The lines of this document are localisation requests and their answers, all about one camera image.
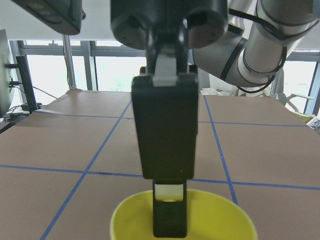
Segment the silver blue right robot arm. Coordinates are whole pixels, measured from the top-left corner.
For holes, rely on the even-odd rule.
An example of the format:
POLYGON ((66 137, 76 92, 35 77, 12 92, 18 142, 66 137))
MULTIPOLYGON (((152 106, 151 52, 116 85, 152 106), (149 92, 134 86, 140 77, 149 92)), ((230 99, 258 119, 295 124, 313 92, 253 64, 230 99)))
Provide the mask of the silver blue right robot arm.
POLYGON ((187 236, 187 180, 194 176, 199 84, 194 64, 244 91, 266 88, 319 22, 317 0, 259 0, 254 14, 227 0, 113 0, 122 44, 144 50, 131 85, 144 178, 153 184, 153 235, 187 236))

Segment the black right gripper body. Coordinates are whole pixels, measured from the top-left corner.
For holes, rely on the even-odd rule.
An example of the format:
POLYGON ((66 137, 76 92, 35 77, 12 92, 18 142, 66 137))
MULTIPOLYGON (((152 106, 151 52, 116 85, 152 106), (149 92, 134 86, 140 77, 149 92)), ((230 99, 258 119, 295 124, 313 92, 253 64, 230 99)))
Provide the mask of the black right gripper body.
POLYGON ((213 44, 228 29, 226 0, 112 0, 110 24, 114 37, 138 50, 147 37, 158 44, 174 44, 185 32, 188 48, 213 44))

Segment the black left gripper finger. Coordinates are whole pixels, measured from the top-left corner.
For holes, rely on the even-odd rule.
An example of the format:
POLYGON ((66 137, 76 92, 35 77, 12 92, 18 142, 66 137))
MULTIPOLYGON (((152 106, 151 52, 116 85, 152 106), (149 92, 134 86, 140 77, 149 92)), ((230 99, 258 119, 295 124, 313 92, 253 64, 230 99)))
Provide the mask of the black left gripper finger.
POLYGON ((198 76, 188 72, 188 29, 166 43, 149 35, 145 71, 131 98, 142 173, 156 181, 194 177, 198 133, 198 76))

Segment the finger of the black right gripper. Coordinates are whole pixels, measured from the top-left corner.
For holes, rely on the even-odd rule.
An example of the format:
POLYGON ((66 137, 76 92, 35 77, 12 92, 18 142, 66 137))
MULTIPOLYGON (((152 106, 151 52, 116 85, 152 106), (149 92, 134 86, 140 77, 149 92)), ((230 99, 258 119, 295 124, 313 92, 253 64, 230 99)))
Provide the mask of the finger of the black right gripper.
POLYGON ((153 235, 157 238, 187 236, 187 183, 152 181, 153 235))

